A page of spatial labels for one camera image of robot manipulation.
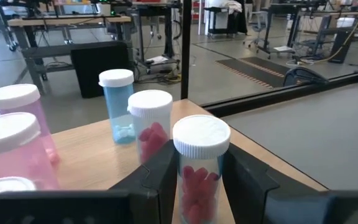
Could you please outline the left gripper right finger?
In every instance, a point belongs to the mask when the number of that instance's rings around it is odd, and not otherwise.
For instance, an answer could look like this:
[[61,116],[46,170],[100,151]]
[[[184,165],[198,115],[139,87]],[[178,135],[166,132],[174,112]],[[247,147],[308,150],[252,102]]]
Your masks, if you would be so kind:
[[233,143],[223,157],[223,184],[236,224],[263,224],[265,202],[279,184],[267,173],[270,166]]

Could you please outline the grey table mat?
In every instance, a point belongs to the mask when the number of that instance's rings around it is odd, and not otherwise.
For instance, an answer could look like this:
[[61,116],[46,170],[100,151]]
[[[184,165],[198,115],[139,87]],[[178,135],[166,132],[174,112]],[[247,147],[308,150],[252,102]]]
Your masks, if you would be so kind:
[[358,83],[224,118],[333,190],[358,190]]

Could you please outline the wooden shelf board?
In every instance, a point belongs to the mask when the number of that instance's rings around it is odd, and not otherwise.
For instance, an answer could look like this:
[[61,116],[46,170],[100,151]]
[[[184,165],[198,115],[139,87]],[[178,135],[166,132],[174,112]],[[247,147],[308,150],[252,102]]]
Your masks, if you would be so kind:
[[[190,100],[173,102],[171,127],[180,119],[193,115],[213,116]],[[294,168],[253,140],[231,129],[231,143],[271,168],[318,191],[327,188]],[[115,144],[108,120],[87,124],[52,135],[60,162],[55,173],[63,190],[107,190],[140,165],[136,143]],[[223,182],[218,193],[217,224],[235,224]],[[173,224],[180,224],[179,188],[173,209]]]

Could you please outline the black floor mat striped edge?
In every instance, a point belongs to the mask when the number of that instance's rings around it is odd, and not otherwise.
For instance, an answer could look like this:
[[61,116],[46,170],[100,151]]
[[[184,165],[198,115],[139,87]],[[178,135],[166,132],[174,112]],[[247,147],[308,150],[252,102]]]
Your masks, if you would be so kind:
[[218,60],[215,64],[266,88],[282,87],[289,71],[286,66],[259,57]]

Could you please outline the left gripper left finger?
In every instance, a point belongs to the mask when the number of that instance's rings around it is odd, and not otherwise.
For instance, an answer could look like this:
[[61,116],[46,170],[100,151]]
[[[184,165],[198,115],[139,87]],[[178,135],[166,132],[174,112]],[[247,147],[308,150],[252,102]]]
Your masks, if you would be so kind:
[[109,224],[172,224],[178,154],[166,142],[110,190],[117,194]]

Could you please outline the black hanging cloth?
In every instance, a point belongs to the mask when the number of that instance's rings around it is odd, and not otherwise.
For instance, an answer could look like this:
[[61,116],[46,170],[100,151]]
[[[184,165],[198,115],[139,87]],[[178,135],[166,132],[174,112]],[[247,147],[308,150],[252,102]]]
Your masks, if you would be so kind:
[[245,1],[244,0],[236,0],[242,4],[242,12],[235,12],[233,14],[228,15],[227,28],[228,31],[232,34],[236,34],[238,32],[247,35],[247,23],[246,23],[246,15],[245,15]]

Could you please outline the light blue pill bottle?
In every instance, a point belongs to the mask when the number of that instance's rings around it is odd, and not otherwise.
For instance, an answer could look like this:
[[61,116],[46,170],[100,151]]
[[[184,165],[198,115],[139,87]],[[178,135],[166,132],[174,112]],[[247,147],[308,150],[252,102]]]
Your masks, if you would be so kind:
[[127,110],[128,98],[134,93],[133,82],[134,72],[128,69],[106,70],[99,74],[116,144],[129,144],[135,140],[132,116]]

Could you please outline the black computer case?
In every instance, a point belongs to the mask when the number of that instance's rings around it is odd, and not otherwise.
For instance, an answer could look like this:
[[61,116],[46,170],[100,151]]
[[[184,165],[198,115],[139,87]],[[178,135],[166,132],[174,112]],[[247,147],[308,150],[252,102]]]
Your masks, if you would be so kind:
[[128,46],[122,41],[81,44],[70,51],[82,98],[104,95],[99,74],[111,69],[132,68]]

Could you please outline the blue bottle with red pills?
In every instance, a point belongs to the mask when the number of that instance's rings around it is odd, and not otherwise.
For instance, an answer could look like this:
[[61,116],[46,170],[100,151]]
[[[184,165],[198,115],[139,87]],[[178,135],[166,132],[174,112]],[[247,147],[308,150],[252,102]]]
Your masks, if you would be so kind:
[[178,193],[182,224],[216,224],[223,157],[231,130],[223,120],[196,114],[172,129],[179,155]]

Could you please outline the black utility cart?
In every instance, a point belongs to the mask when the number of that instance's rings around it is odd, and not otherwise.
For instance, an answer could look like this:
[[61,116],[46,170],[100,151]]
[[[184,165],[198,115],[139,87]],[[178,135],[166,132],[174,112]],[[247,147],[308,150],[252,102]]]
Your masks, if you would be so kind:
[[229,13],[226,8],[220,8],[220,7],[207,8],[206,7],[205,11],[207,11],[207,10],[213,11],[215,13],[214,21],[211,26],[212,28],[209,30],[213,36],[221,35],[221,34],[226,34],[227,36],[236,35],[236,34],[232,34],[228,31],[227,22],[228,22]]

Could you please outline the black clamp mount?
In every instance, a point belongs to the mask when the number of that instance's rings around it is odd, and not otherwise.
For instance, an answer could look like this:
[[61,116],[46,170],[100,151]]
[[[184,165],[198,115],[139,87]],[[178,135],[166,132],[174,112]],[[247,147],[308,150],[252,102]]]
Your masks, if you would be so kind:
[[283,86],[297,85],[298,83],[325,84],[329,80],[317,72],[306,67],[289,69],[284,76]]

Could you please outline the small pink pill bottle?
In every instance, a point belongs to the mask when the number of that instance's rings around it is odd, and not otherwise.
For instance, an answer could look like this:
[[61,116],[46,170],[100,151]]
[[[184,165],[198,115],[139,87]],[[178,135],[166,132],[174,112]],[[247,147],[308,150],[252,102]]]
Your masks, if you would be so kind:
[[3,177],[0,178],[0,193],[15,191],[34,191],[36,185],[29,179],[23,177]]
[[40,135],[35,115],[25,112],[0,115],[0,178],[23,177],[39,190],[60,188]]
[[57,148],[47,124],[40,101],[40,92],[34,84],[16,84],[0,87],[0,114],[32,113],[40,125],[40,138],[52,165],[60,162]]

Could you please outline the small white cap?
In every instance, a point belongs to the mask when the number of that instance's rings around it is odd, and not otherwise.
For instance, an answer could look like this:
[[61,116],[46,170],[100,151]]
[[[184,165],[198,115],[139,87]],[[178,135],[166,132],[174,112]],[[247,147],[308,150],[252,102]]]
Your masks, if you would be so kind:
[[143,90],[131,95],[127,110],[132,116],[137,151],[147,162],[170,140],[173,97],[162,90]]

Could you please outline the wooden workstation table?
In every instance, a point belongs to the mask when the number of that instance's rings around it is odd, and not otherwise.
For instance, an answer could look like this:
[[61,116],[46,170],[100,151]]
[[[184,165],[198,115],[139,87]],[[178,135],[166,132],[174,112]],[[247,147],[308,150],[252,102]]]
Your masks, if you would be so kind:
[[118,41],[125,43],[127,45],[129,56],[133,56],[131,41],[131,21],[132,19],[129,16],[45,16],[32,17],[29,19],[24,18],[6,20],[4,18],[2,6],[0,3],[1,32],[6,36],[7,40],[10,39],[10,32],[13,32],[13,34],[16,36],[16,47],[20,48],[32,82],[37,86],[41,94],[45,93],[43,81],[47,79],[46,74],[48,72],[61,72],[74,69],[74,66],[72,65],[67,65],[62,68],[48,68],[46,65],[44,65],[42,61],[43,58],[67,56],[70,55],[72,50],[85,49],[89,47],[108,47],[113,44],[113,41],[40,47],[35,42],[35,38],[32,36],[34,33],[34,27],[43,26],[45,29],[57,29],[59,27],[79,26],[81,29],[85,29],[97,24],[102,25],[103,27],[115,25],[118,28]]

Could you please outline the grey office chair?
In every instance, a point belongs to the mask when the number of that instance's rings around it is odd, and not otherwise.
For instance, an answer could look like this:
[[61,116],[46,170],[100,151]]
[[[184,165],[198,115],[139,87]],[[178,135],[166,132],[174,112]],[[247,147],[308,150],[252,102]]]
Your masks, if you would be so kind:
[[253,12],[252,15],[255,16],[256,21],[251,22],[249,26],[254,32],[257,33],[257,37],[251,40],[247,44],[247,47],[251,48],[252,46],[254,46],[256,48],[256,53],[258,53],[259,51],[263,51],[266,54],[270,54],[270,42],[268,41],[268,38],[271,15],[268,11]]

